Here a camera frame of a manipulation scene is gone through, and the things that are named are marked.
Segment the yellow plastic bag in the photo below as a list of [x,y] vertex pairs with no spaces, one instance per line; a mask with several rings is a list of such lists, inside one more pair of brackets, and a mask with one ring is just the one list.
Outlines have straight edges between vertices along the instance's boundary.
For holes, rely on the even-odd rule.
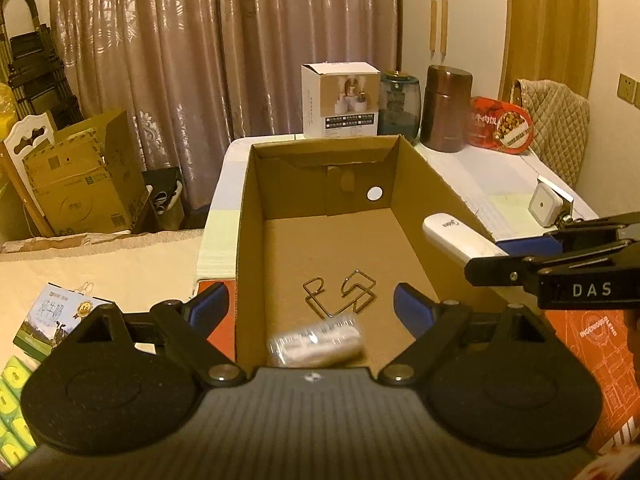
[[0,83],[0,140],[5,140],[11,128],[18,122],[18,113],[15,111],[14,94],[4,83]]

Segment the metallic tumbler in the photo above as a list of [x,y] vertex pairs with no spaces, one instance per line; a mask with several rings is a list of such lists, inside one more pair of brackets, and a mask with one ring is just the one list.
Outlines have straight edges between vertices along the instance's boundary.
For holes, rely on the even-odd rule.
[[427,71],[420,142],[439,152],[458,152],[465,145],[473,76],[450,66]]

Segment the wall outlet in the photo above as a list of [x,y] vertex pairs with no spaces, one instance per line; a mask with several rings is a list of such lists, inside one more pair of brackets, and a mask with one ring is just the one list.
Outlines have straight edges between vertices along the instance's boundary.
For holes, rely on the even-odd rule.
[[627,103],[634,102],[634,93],[636,92],[636,82],[628,75],[620,74],[618,81],[618,97]]

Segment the quilted chair cover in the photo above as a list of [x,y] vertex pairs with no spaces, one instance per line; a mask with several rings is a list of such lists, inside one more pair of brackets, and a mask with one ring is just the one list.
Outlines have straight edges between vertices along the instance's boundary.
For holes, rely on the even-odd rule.
[[522,107],[533,120],[533,152],[573,189],[587,145],[587,99],[567,85],[549,80],[519,79],[511,91],[512,102],[518,91],[522,94]]

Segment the pink satin curtain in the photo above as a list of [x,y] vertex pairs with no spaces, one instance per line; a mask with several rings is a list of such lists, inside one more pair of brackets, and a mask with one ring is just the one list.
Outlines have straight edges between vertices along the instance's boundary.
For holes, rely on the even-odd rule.
[[50,0],[85,116],[129,112],[145,168],[210,202],[229,143],[302,130],[300,65],[394,68],[397,0]]

